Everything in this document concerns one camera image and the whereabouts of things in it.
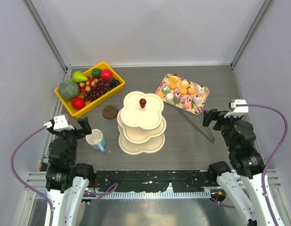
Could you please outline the cream three-tier cake stand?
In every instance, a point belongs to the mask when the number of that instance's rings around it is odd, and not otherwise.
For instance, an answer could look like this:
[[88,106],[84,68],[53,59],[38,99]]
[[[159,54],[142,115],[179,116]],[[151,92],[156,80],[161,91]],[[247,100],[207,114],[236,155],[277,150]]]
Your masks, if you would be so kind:
[[165,144],[164,102],[156,94],[133,91],[123,101],[117,115],[118,144],[129,155],[156,153]]

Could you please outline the white swiss roll cake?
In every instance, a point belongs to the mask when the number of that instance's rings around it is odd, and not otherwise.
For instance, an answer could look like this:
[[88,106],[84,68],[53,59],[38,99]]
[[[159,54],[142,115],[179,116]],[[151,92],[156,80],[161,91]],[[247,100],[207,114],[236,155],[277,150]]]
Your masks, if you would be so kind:
[[195,86],[195,91],[196,91],[196,93],[197,93],[198,95],[203,95],[204,92],[205,92],[204,86],[203,86],[203,85],[199,85],[199,84],[197,84],[197,85]]

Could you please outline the yellow swiss roll cake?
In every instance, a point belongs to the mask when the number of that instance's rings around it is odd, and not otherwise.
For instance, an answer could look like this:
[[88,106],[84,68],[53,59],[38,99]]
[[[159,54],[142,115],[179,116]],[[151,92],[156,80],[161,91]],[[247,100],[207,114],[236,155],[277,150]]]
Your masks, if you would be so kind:
[[179,76],[178,76],[178,74],[172,74],[172,75],[170,76],[170,78],[169,78],[169,81],[170,81],[171,83],[178,83],[178,81],[179,81]]

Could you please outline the grey slice cake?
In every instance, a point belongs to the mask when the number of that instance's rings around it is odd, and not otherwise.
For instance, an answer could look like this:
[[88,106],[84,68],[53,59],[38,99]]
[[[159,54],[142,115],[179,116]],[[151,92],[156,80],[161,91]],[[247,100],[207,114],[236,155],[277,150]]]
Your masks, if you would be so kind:
[[181,102],[181,93],[175,93],[173,95],[173,103],[178,105]]

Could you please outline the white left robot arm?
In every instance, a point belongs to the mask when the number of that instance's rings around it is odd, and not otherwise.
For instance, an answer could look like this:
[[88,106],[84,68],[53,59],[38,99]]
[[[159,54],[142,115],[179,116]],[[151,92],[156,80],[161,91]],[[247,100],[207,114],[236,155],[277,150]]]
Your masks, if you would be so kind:
[[68,116],[63,114],[44,124],[57,136],[48,147],[46,196],[50,202],[45,219],[47,226],[74,226],[86,188],[95,183],[93,166],[76,163],[78,140],[92,132],[87,117],[77,122],[80,129],[70,125]]

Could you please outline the metal serving tongs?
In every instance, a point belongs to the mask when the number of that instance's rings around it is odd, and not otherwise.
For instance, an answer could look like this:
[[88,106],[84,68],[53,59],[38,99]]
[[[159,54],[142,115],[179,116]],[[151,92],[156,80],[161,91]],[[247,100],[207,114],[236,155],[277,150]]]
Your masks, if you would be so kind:
[[183,118],[191,124],[191,126],[199,132],[203,137],[205,137],[208,141],[211,143],[215,143],[216,139],[213,136],[211,130],[209,127],[203,127],[203,120],[204,116],[202,113],[199,115],[195,115],[195,119],[190,119],[186,114],[184,110],[179,110],[179,112],[182,114]]

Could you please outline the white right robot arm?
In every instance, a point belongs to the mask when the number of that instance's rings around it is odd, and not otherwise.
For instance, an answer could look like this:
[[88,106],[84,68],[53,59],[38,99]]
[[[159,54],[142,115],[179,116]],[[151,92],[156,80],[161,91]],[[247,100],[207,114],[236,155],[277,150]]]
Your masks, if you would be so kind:
[[220,185],[232,201],[245,226],[283,226],[284,222],[270,192],[266,166],[254,148],[253,126],[242,119],[245,112],[204,111],[203,126],[215,121],[229,151],[229,168],[224,161],[208,167],[207,179]]

